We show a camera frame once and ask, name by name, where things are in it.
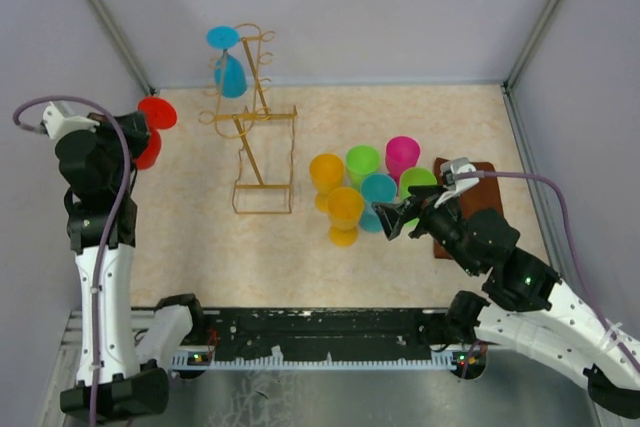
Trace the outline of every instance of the teal cup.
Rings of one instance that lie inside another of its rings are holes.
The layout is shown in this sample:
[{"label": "teal cup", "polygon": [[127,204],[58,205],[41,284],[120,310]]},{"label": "teal cup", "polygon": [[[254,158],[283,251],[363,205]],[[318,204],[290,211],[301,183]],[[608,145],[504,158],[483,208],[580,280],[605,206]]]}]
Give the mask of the teal cup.
[{"label": "teal cup", "polygon": [[372,174],[362,181],[360,194],[364,198],[365,206],[360,227],[367,232],[380,232],[382,224],[371,208],[371,202],[393,202],[398,187],[396,182],[386,174]]}]

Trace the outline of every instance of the gray floor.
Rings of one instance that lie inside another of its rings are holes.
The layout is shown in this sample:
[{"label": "gray floor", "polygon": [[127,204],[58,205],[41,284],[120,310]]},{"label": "gray floor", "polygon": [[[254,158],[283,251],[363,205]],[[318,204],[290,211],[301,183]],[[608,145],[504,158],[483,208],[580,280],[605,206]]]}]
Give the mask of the gray floor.
[{"label": "gray floor", "polygon": [[134,427],[590,427],[586,393],[554,371],[490,352],[477,381],[447,372],[218,372],[173,387]]}]

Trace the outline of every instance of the yellow cup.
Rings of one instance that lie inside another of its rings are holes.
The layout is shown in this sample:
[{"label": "yellow cup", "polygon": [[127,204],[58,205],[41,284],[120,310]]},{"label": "yellow cup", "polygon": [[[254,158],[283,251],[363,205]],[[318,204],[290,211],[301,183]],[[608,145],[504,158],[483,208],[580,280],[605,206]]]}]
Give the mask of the yellow cup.
[{"label": "yellow cup", "polygon": [[313,186],[318,191],[316,209],[320,212],[328,212],[329,194],[342,185],[344,163],[337,155],[321,154],[311,161],[309,174],[311,174]]},{"label": "yellow cup", "polygon": [[338,187],[329,194],[329,239],[340,247],[348,247],[358,238],[358,222],[364,211],[364,198],[351,187]]}]

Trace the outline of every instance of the white wall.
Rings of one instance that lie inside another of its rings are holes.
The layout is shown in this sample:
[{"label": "white wall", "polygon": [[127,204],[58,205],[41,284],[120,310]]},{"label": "white wall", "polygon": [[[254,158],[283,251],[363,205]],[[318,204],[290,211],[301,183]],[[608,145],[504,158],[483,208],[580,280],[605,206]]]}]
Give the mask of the white wall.
[{"label": "white wall", "polygon": [[539,170],[565,191],[593,290],[640,335],[640,0],[566,0],[516,100]]},{"label": "white wall", "polygon": [[152,85],[181,87],[211,74],[206,32],[240,22],[277,32],[280,83],[502,81],[546,0],[105,1]]},{"label": "white wall", "polygon": [[11,114],[52,93],[124,113],[141,94],[84,0],[0,0],[0,12],[0,424],[32,426],[80,291],[54,144]]}]

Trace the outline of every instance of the pink cup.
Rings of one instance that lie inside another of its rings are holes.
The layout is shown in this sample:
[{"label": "pink cup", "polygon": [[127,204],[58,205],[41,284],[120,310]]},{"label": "pink cup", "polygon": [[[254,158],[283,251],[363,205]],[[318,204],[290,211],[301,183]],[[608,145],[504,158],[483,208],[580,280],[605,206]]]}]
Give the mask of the pink cup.
[{"label": "pink cup", "polygon": [[396,184],[402,173],[415,167],[420,158],[420,145],[411,137],[394,137],[387,142],[387,150],[384,162],[387,165],[389,175]]}]

